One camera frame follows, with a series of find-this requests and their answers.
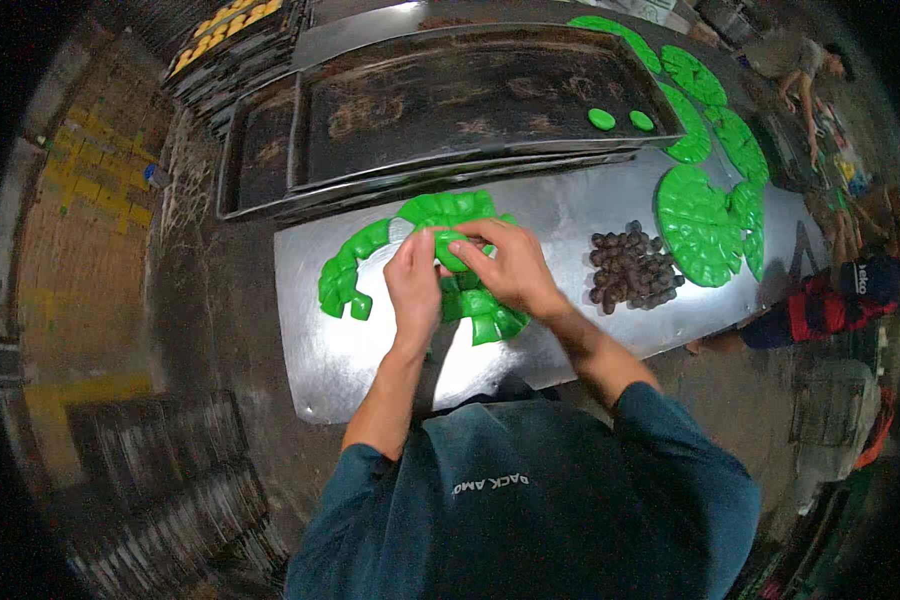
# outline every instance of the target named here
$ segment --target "person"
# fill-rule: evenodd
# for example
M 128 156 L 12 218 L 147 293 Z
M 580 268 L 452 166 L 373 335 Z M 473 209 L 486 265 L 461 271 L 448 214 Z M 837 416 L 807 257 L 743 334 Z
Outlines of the person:
M 693 354 L 766 350 L 806 340 L 823 340 L 859 330 L 889 315 L 900 303 L 900 250 L 896 242 L 858 251 L 859 232 L 851 216 L 837 212 L 833 268 L 810 275 L 788 297 L 749 324 L 687 343 Z
M 346 428 L 288 598 L 722 598 L 748 556 L 759 491 L 654 374 L 558 290 L 528 229 L 484 219 L 449 250 L 552 331 L 613 428 L 559 400 L 411 406 L 441 321 L 434 234 L 384 268 L 392 348 Z M 495 258 L 480 246 L 496 246 Z
M 819 147 L 813 118 L 816 104 L 813 82 L 822 71 L 852 82 L 854 76 L 847 54 L 837 44 L 821 46 L 801 33 L 774 29 L 762 39 L 744 45 L 737 56 L 742 65 L 777 83 L 777 97 L 791 113 L 796 113 L 797 108 L 788 93 L 794 84 L 799 85 L 800 109 L 810 145 L 810 164 L 815 165 Z

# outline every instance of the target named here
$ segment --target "stainless steel table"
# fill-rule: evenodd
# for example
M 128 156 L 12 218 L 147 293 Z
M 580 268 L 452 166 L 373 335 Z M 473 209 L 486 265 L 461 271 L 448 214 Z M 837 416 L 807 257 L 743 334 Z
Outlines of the stainless steel table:
M 408 33 L 413 30 L 409 28 L 416 28 L 420 19 L 432 15 L 442 4 L 391 6 L 310 30 L 307 38 L 314 41 L 313 45 L 306 46 L 310 48 L 307 53 L 295 57 L 294 61 L 300 60 L 299 65 L 303 66 L 359 45 L 352 43 L 352 39 L 352 45 L 348 45 L 348 32 L 360 32 L 358 42 L 361 43 Z M 454 3 L 454 7 L 465 10 L 472 6 Z M 592 8 L 554 2 L 532 7 L 543 11 L 546 18 L 527 16 L 527 13 L 497 14 L 497 17 L 511 21 L 565 22 L 576 15 L 595 14 Z M 467 17 L 458 10 L 454 14 Z M 635 23 L 636 19 L 623 15 L 612 15 L 612 18 L 640 31 L 654 49 L 659 50 L 661 43 L 691 46 L 690 40 L 672 31 L 646 22 Z M 301 48 L 305 47 L 303 42 L 301 36 Z M 708 49 L 699 46 L 692 50 L 701 58 L 708 54 Z M 735 64 L 727 54 L 714 53 L 707 63 L 725 84 L 735 77 Z M 722 70 L 728 75 L 721 76 Z M 741 98 L 742 92 L 736 85 L 728 85 L 727 94 L 731 106 L 738 111 L 748 102 L 745 96 Z M 675 300 L 652 311 L 620 306 L 612 316 L 602 316 L 587 298 L 594 273 L 588 262 L 592 250 L 590 235 L 620 232 L 626 222 L 634 219 L 640 220 L 650 236 L 657 235 L 653 198 L 660 178 L 675 164 L 661 150 L 643 150 L 632 162 L 495 181 L 452 191 L 485 189 L 493 197 L 499 213 L 513 213 L 521 225 L 533 229 L 559 288 L 587 318 L 643 358 L 732 326 L 778 300 L 795 261 L 799 232 L 806 233 L 800 236 L 804 237 L 801 243 L 808 246 L 816 264 L 828 263 L 822 236 L 806 212 L 803 198 L 768 185 L 764 193 L 765 274 L 761 283 L 744 264 L 743 270 L 720 288 L 700 288 L 688 282 L 679 288 Z M 700 166 L 710 175 L 713 185 L 727 191 L 741 181 L 716 138 L 713 152 Z M 317 280 L 324 262 L 336 255 L 350 235 L 373 221 L 393 216 L 406 200 L 401 198 L 304 223 L 274 235 L 276 293 L 287 378 L 296 413 L 305 421 L 346 422 L 370 389 L 377 366 L 396 333 L 394 309 L 382 269 L 408 227 L 394 222 L 390 235 L 394 243 L 380 248 L 360 264 L 357 288 L 373 298 L 373 311 L 366 322 L 350 318 L 349 314 L 332 318 L 321 312 Z M 807 256 L 798 256 L 796 260 L 802 272 L 808 273 Z M 525 379 L 534 388 L 576 378 L 557 340 L 539 323 L 532 321 L 523 333 L 508 342 L 474 347 L 470 319 L 464 318 L 445 325 L 434 337 L 433 360 L 424 369 L 419 400 L 433 409 L 456 406 L 476 394 L 492 394 L 507 374 Z

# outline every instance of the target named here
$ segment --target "green dough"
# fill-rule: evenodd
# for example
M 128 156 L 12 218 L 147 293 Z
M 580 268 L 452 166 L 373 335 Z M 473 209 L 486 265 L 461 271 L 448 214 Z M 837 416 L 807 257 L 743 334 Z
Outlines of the green dough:
M 447 245 L 454 240 L 466 240 L 467 236 L 454 231 L 453 229 L 442 229 L 433 232 L 433 241 L 435 242 L 434 254 L 440 264 L 447 268 L 447 271 L 459 273 L 467 270 L 464 261 L 450 251 Z
M 703 116 L 713 125 L 713 131 L 720 140 L 723 150 L 740 175 L 759 184 L 770 180 L 767 158 L 760 150 L 754 132 L 736 112 L 723 106 L 710 106 Z
M 741 230 L 763 232 L 763 187 L 764 183 L 747 179 L 729 193 L 730 218 Z
M 677 46 L 664 46 L 660 48 L 660 58 L 670 77 L 696 100 L 708 106 L 727 103 L 727 92 L 720 85 L 720 79 L 696 56 Z
M 600 108 L 590 108 L 586 116 L 590 118 L 590 123 L 593 123 L 595 128 L 604 132 L 612 130 L 617 125 L 613 115 Z
M 757 282 L 763 280 L 763 229 L 752 231 L 744 239 L 744 255 L 746 267 L 753 273 Z
M 630 111 L 630 123 L 641 132 L 652 132 L 654 130 L 654 122 L 639 110 Z
M 453 228 L 460 223 L 494 217 L 496 214 L 491 195 L 479 190 L 463 194 L 422 194 L 409 199 L 397 210 L 396 216 L 412 223 L 413 230 L 418 232 L 427 227 Z M 517 225 L 512 214 L 499 218 Z M 350 316 L 361 321 L 370 318 L 373 299 L 356 288 L 357 260 L 366 260 L 390 242 L 390 222 L 390 219 L 383 219 L 357 231 L 340 247 L 336 256 L 324 263 L 316 283 L 320 310 L 339 319 L 344 316 L 345 305 L 350 303 Z M 510 339 L 527 327 L 530 317 L 502 306 L 480 282 L 477 273 L 468 270 L 467 265 L 447 249 L 451 241 L 464 240 L 467 236 L 452 230 L 439 230 L 433 233 L 433 238 L 435 258 L 447 270 L 454 272 L 454 276 L 440 280 L 444 323 L 472 318 L 474 346 Z M 493 246 L 485 246 L 483 252 L 489 256 Z
M 706 161 L 710 156 L 710 132 L 704 125 L 704 119 L 681 90 L 666 83 L 660 83 L 660 89 L 666 94 L 676 116 L 680 118 L 683 128 L 687 131 L 680 141 L 667 148 L 667 154 L 689 164 Z
M 643 61 L 643 64 L 646 65 L 650 71 L 653 73 L 660 73 L 660 59 L 657 57 L 657 53 L 647 45 L 644 38 L 640 36 L 640 33 L 628 27 L 624 27 L 616 21 L 601 16 L 578 16 L 577 18 L 568 21 L 567 25 L 584 27 L 586 29 L 593 29 L 598 32 L 607 32 L 608 34 L 620 36 L 626 40 L 626 43 L 630 45 L 630 48 L 633 49 L 636 56 Z
M 710 185 L 707 173 L 677 165 L 656 193 L 660 231 L 677 265 L 691 282 L 720 287 L 740 271 L 740 228 L 727 211 L 727 194 Z

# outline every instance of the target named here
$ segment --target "dark green t-shirt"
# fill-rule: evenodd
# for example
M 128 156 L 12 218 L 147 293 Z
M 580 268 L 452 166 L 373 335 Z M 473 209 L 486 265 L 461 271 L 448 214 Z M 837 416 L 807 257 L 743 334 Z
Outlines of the dark green t-shirt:
M 671 399 L 626 388 L 614 429 L 549 400 L 468 404 L 394 463 L 340 455 L 288 598 L 722 598 L 759 491 Z

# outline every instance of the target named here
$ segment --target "black baking tray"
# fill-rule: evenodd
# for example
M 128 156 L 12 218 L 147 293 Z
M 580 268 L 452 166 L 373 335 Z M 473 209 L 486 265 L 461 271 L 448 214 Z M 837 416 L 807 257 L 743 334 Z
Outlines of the black baking tray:
M 615 115 L 617 126 L 593 127 L 592 108 Z M 655 129 L 636 129 L 630 111 L 647 114 Z M 407 172 L 625 153 L 683 135 L 653 75 L 616 35 L 528 23 L 420 31 L 339 54 L 241 98 L 217 215 L 312 213 L 365 193 L 367 181 L 379 190 L 381 178 L 405 180 L 398 176 Z

